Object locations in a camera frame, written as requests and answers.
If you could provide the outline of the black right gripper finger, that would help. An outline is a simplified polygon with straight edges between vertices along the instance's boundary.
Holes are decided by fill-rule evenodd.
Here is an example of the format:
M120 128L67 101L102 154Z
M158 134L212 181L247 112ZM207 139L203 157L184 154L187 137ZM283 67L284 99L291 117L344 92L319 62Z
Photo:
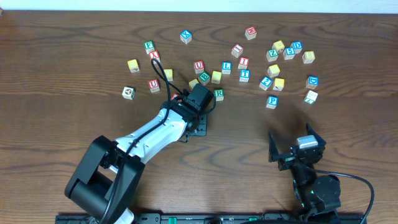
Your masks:
M268 161L269 162L277 162L279 160L279 152L276 147L274 138L270 132L268 132L268 137L269 137L269 157Z
M317 140L319 146L326 145L326 141L323 138L321 138L308 123L306 123L306 130L307 130L308 135L314 136L314 138Z

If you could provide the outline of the green R wooden block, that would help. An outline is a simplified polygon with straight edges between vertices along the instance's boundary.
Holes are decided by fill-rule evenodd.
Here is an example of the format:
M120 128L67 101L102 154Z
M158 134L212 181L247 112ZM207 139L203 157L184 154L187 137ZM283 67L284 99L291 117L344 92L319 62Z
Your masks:
M224 100L224 89L216 89L214 90L214 96L216 101L223 101Z

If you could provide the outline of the green white Z block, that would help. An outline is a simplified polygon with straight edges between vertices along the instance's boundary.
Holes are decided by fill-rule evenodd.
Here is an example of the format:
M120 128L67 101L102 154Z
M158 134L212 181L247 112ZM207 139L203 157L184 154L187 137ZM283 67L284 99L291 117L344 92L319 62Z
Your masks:
M314 102L316 102L317 97L318 97L318 93L317 92L309 90L307 92L307 94L305 95L304 102L312 105L312 104L314 104Z

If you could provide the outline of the green B wooden block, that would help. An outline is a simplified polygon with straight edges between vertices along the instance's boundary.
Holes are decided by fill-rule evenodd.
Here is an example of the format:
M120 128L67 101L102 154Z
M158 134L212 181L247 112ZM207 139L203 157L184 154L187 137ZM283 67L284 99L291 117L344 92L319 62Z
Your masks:
M202 85L207 85L211 80L210 75L207 72L202 72L199 77L198 77L198 81L199 83L201 83Z

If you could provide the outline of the yellow block beside B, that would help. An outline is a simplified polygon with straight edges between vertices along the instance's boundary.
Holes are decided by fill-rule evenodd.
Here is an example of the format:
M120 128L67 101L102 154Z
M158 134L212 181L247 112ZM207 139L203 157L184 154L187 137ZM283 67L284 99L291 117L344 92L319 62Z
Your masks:
M211 82L215 84L220 84L222 73L219 71L213 71L211 76Z

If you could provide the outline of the blue D block right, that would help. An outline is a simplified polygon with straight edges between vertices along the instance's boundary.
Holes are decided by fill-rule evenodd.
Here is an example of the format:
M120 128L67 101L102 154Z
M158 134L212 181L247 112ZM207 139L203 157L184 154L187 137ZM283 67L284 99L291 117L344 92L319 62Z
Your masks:
M306 81L306 88L314 90L319 85L319 78L316 76L310 75Z

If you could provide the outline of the blue d block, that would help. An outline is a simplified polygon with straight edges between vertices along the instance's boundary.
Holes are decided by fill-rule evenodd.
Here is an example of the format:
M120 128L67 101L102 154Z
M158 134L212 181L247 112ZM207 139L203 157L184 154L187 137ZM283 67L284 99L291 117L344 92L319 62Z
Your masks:
M295 54L299 54L303 49L301 41L294 41L290 46L294 49Z
M314 90L319 85L319 78L316 76L310 75L306 81L306 88Z

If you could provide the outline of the blue T wooden block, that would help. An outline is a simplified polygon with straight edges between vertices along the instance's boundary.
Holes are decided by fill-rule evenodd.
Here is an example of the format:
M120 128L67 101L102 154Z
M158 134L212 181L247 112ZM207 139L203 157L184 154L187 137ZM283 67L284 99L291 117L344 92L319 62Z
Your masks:
M251 76L251 72L249 70L241 70L239 75L240 82L248 82Z

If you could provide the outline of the soccer ball O wooden block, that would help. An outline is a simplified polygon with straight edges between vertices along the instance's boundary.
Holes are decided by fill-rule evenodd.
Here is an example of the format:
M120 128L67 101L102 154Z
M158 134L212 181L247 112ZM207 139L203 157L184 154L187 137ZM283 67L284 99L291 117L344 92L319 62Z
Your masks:
M122 91L123 98L128 99L128 100L133 100L135 97L135 94L136 94L135 89L128 87L128 86L125 86Z

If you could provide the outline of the yellow 8 wooden block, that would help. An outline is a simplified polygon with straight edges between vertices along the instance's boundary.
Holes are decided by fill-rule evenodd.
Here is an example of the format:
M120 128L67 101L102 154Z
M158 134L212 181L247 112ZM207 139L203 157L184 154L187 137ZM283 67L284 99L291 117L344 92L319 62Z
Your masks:
M304 64L312 63L315 60L314 51L306 51L302 55L302 60Z

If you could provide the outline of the red X wooden block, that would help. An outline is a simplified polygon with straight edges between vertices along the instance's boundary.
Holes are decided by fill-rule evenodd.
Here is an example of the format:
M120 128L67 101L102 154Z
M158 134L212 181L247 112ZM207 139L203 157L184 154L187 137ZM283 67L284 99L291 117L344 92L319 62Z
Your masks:
M150 59L155 59L156 61L160 62L160 55L157 50L149 53Z

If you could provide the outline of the yellow G wooden block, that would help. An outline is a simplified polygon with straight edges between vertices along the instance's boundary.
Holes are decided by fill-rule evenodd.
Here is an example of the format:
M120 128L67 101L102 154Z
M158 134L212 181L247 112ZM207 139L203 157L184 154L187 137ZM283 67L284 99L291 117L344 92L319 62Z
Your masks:
M129 67L131 73L135 73L135 72L139 71L139 64L138 64L138 61L136 59L129 60L127 62L127 65Z

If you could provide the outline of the green F wooden block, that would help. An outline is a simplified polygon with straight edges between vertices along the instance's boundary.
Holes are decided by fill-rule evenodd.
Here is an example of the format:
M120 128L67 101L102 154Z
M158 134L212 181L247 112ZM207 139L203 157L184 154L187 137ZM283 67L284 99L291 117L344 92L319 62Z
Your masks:
M155 51L154 43L151 40L147 41L147 42L144 42L144 48L146 50L146 54L150 54L151 52Z

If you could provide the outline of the red block far back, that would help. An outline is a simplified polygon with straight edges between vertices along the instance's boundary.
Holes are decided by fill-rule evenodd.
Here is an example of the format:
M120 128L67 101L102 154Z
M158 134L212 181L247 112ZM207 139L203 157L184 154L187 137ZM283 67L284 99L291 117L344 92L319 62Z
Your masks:
M255 39L257 36L257 30L255 27L248 27L245 29L245 36L247 40L252 40Z

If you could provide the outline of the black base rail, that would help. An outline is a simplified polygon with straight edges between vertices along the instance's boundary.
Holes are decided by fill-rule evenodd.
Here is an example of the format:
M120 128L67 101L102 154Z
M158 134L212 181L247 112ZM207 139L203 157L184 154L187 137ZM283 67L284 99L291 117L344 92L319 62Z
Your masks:
M360 223L362 214L329 213L309 217L310 223ZM300 220L288 213L268 212L260 214L159 214L142 213L134 217L133 224L235 224L235 223L298 223Z

